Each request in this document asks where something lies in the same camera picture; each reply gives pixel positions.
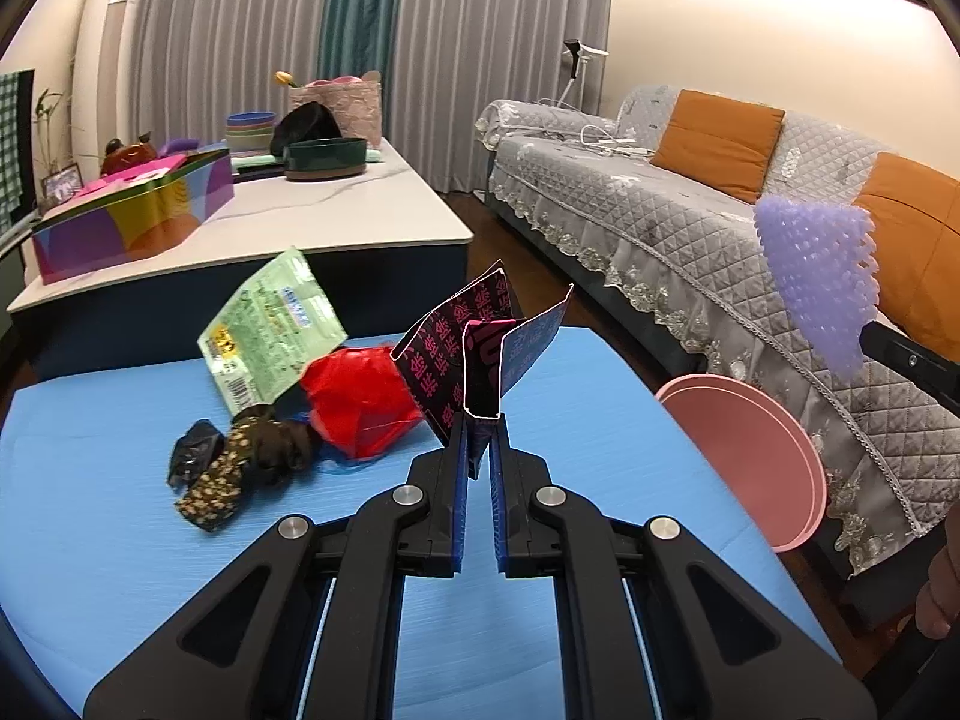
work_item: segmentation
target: teal curtain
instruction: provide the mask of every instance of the teal curtain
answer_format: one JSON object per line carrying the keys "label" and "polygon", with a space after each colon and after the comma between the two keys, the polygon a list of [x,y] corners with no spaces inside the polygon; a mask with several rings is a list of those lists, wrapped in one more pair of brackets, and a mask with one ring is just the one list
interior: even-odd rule
{"label": "teal curtain", "polygon": [[[389,89],[387,72],[394,45],[397,0],[326,0],[320,28],[318,79],[360,76],[378,70]],[[388,109],[384,100],[384,112]]]}

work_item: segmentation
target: green bowl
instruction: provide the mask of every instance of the green bowl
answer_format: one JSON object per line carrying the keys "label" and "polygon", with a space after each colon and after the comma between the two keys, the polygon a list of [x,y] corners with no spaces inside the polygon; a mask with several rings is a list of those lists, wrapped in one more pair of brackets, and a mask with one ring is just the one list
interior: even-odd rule
{"label": "green bowl", "polygon": [[274,126],[267,124],[265,127],[227,127],[224,129],[227,135],[239,135],[246,137],[248,135],[270,135],[274,133]]}
{"label": "green bowl", "polygon": [[366,138],[324,138],[287,146],[283,151],[291,181],[320,181],[358,175],[367,169]]}

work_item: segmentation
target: gray quilted sofa cover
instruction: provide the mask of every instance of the gray quilted sofa cover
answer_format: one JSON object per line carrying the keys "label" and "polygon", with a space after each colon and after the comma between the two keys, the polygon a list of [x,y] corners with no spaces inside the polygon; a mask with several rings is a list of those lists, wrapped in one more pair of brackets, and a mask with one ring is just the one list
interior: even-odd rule
{"label": "gray quilted sofa cover", "polygon": [[[877,362],[852,382],[830,374],[786,314],[752,205],[582,145],[591,125],[655,151],[679,92],[638,87],[616,121],[496,100],[476,124],[496,151],[491,189],[686,351],[706,355],[711,372],[752,383],[800,420],[827,471],[827,515],[843,523],[836,549],[860,573],[928,533],[960,497],[960,420]],[[763,194],[849,203],[880,151],[891,149],[789,112]]]}

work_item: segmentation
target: barcode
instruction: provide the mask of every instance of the barcode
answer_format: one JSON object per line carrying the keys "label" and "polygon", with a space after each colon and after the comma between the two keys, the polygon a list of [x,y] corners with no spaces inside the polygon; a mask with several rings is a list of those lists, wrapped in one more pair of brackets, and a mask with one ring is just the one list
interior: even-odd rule
{"label": "barcode", "polygon": [[253,396],[247,387],[247,382],[243,379],[230,379],[227,381],[227,390],[230,393],[230,397],[233,398],[233,403],[237,405],[238,408],[246,409],[248,406],[253,405]]}

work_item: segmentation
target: marble tabletop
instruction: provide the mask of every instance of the marble tabletop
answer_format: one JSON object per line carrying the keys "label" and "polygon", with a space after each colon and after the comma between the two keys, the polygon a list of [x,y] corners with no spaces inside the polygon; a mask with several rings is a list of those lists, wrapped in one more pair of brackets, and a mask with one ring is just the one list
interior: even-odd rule
{"label": "marble tabletop", "polygon": [[390,143],[383,162],[363,175],[295,183],[285,178],[248,181],[186,241],[146,260],[93,271],[55,284],[37,277],[8,311],[109,284],[185,269],[270,257],[297,247],[304,252],[410,245],[466,244],[467,225],[416,174]]}

